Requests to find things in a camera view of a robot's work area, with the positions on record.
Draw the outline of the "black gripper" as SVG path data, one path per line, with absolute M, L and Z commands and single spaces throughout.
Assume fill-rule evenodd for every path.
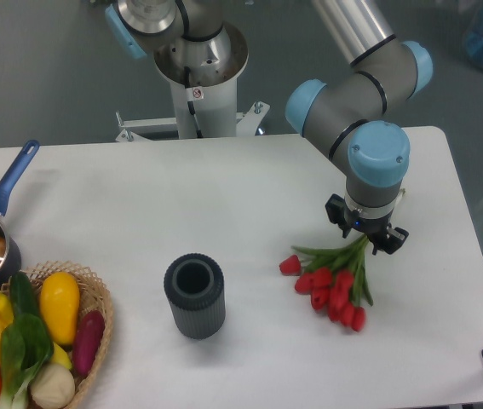
M 347 238 L 352 230 L 370 234 L 373 255 L 379 251 L 392 255 L 409 237 L 406 230 L 391 227 L 395 205 L 392 201 L 380 207 L 367 207 L 333 193 L 325 203 L 325 210 L 329 221 L 342 231 L 343 238 Z

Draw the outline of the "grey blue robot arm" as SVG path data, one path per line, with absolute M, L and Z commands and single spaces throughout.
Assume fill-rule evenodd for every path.
M 398 41 L 372 1 L 314 7 L 353 72 L 334 89 L 317 79 L 299 85 L 285 116 L 345 175 L 344 194 L 326 203 L 329 220 L 343 233 L 364 234 L 376 251 L 394 253 L 408 236 L 390 220 L 411 147 L 383 115 L 429 83 L 433 62 L 420 44 Z M 168 81 L 181 139 L 240 134 L 247 120 L 237 117 L 237 80 L 248 48 L 219 2 L 116 1 L 105 17 L 127 54 L 151 56 Z

